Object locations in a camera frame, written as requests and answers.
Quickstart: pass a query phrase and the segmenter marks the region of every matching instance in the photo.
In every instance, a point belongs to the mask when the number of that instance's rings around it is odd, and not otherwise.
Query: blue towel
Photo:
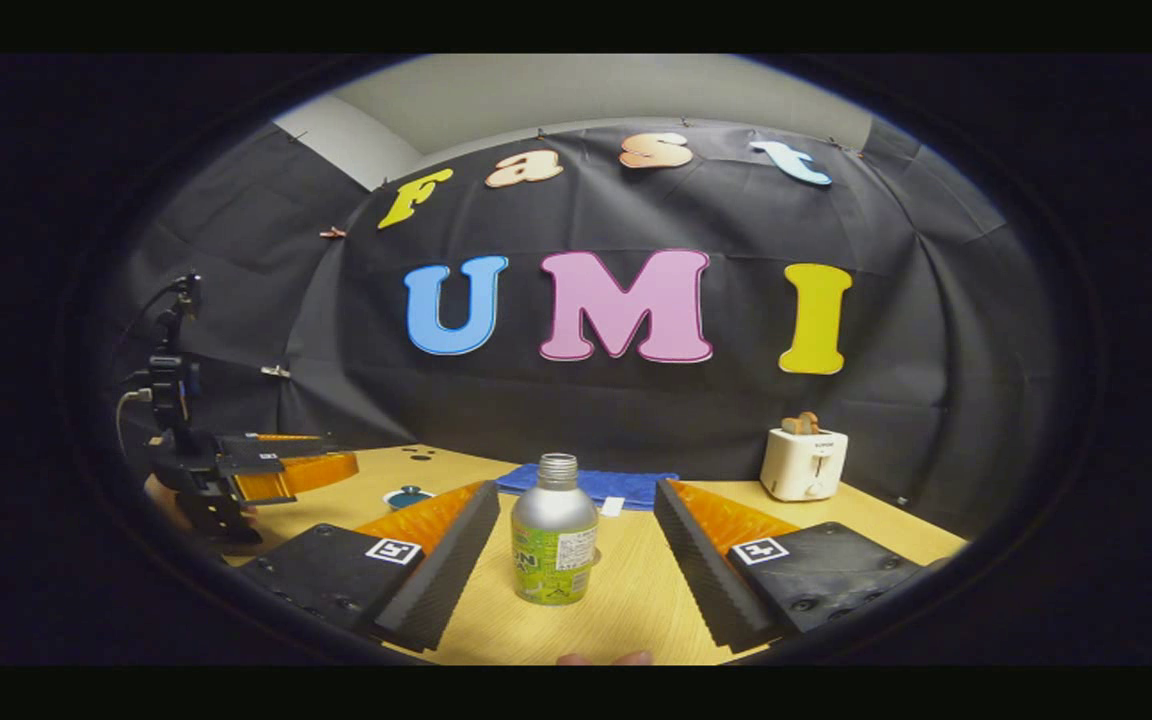
[[[676,480],[675,473],[604,473],[599,470],[581,470],[576,484],[593,498],[599,507],[608,497],[626,499],[627,510],[652,510],[655,501],[655,484],[664,478]],[[523,465],[510,473],[500,475],[497,486],[500,491],[521,495],[535,487],[536,464]]]

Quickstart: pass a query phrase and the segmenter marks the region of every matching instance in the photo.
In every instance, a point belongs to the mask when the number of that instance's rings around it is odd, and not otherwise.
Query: silver bottle
[[[515,592],[538,605],[571,605],[585,597],[594,566],[598,507],[577,487],[576,457],[540,456],[536,486],[513,506]]]

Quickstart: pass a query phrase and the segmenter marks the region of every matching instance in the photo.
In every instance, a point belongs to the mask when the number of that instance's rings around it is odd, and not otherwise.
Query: black backdrop
[[[684,132],[695,159],[628,169],[617,156],[636,132]],[[787,177],[756,141],[808,152],[832,183]],[[538,149],[556,151],[563,172],[485,187],[497,161]],[[444,168],[453,176],[411,218],[376,228],[399,187]],[[319,237],[334,225],[346,240]],[[851,438],[846,482],[977,537],[1041,464],[1044,442],[1066,441],[1081,420],[1069,407],[1092,381],[1079,365],[1087,310],[1053,242],[1018,236],[937,152],[878,119],[861,152],[695,121],[560,132],[371,195],[272,126],[189,182],[143,233],[101,329],[123,327],[157,288],[199,270],[204,310],[183,347],[204,359],[195,423],[218,432],[331,432],[351,447],[419,441],[516,462],[563,448],[590,468],[745,479],[758,475],[767,429],[810,409]],[[669,249],[708,255],[710,359],[662,364],[601,347],[579,363],[540,356],[554,304],[545,256],[598,253],[628,288]],[[468,314],[458,270],[482,255],[509,259],[492,338],[467,355],[422,351],[407,336],[404,275],[456,270],[440,310],[457,327]],[[793,263],[852,278],[840,373],[778,367],[797,310],[783,278]],[[649,323],[631,347],[646,333]],[[115,377],[146,348],[123,348]],[[291,379],[259,373],[273,365]],[[132,447],[154,427],[134,409]],[[132,465],[145,471],[141,457]]]
[[[916,597],[929,605],[914,623],[865,644],[841,626],[799,659],[1152,662],[1152,56],[771,60],[914,135],[954,138],[941,147],[958,167],[986,158],[1025,187],[1085,259],[1114,369],[1087,441],[1069,448],[1085,461],[1055,509],[998,529],[930,579],[929,592],[957,592]],[[206,600],[200,569],[143,546],[156,536],[111,515],[83,480],[116,468],[78,462],[73,444],[91,435],[65,430],[73,406],[44,388],[51,357],[71,357],[56,333],[70,273],[105,256],[114,220],[128,220],[119,203],[210,159],[174,150],[229,145],[234,128],[255,129],[243,113],[270,118],[367,61],[0,58],[0,662],[343,657]],[[38,111],[22,118],[22,106]]]

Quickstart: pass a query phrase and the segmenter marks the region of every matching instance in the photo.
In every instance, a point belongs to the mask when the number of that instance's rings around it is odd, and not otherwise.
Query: pink letter m
[[[646,316],[652,325],[639,355],[654,363],[700,363],[714,354],[700,329],[700,273],[708,256],[695,250],[662,250],[647,258],[630,290],[593,252],[561,252],[540,263],[554,276],[554,332],[540,346],[548,361],[583,361],[594,355],[582,333],[589,318],[608,355],[620,357]]]

